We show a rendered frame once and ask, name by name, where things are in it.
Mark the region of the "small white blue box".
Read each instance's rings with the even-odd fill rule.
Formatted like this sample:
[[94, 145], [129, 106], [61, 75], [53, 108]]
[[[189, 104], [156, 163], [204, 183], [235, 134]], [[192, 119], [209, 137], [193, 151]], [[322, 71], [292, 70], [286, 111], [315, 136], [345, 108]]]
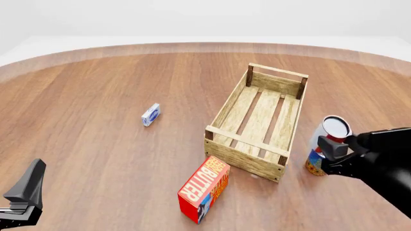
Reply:
[[161, 114], [160, 104], [154, 103], [142, 116], [144, 126], [150, 126], [155, 119]]

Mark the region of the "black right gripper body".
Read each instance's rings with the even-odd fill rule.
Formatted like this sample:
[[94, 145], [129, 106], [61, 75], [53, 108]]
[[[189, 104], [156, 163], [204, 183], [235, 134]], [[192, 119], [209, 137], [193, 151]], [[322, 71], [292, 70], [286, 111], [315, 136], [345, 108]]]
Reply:
[[365, 154], [352, 153], [345, 157], [322, 160], [321, 169], [327, 175], [347, 176], [349, 178], [369, 178], [369, 169]]

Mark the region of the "wooden slat tray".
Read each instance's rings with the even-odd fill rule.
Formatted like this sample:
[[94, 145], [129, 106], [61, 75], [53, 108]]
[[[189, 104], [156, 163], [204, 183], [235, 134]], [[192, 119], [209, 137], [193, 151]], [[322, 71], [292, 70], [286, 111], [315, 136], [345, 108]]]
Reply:
[[280, 181], [309, 76], [250, 63], [213, 122], [204, 149], [226, 163]]

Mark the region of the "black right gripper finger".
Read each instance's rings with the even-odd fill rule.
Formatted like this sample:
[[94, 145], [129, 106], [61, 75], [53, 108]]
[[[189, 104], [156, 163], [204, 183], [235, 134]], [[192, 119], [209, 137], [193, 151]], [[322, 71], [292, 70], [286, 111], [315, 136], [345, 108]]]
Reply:
[[411, 128], [393, 128], [352, 135], [345, 139], [354, 151], [411, 151]]
[[344, 157], [347, 155], [349, 147], [347, 144], [335, 142], [326, 136], [319, 136], [317, 144], [328, 160], [336, 160]]

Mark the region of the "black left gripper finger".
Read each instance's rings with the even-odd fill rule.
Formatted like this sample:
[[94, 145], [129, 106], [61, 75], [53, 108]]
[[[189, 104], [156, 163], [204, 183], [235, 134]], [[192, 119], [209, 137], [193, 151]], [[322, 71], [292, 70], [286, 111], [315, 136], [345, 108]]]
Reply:
[[29, 206], [38, 209], [43, 208], [42, 183], [46, 163], [41, 159], [35, 159], [17, 183], [3, 197], [10, 202], [10, 209], [23, 210]]

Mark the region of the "tomato sauce tin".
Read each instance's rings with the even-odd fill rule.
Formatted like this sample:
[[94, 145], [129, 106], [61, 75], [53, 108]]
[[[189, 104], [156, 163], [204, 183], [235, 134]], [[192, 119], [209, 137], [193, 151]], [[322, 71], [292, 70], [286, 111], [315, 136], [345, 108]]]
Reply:
[[324, 159], [325, 156], [317, 144], [320, 136], [325, 136], [334, 142], [342, 144], [344, 140], [352, 134], [349, 124], [343, 118], [337, 115], [329, 115], [323, 118], [311, 136], [310, 153], [305, 163], [306, 169], [315, 176], [326, 175], [321, 169], [322, 159]]

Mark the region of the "red butter box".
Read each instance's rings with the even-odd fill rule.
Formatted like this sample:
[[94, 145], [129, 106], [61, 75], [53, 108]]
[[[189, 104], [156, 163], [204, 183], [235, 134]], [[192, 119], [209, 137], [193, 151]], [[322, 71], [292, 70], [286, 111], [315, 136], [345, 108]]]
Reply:
[[178, 191], [181, 212], [200, 224], [229, 182], [231, 167], [217, 157], [207, 157]]

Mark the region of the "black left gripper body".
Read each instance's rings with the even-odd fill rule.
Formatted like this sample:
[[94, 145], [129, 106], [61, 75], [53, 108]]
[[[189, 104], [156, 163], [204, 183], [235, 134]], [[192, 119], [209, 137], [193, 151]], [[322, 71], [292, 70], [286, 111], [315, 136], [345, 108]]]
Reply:
[[22, 204], [21, 209], [0, 208], [0, 227], [35, 226], [42, 210], [34, 205]]

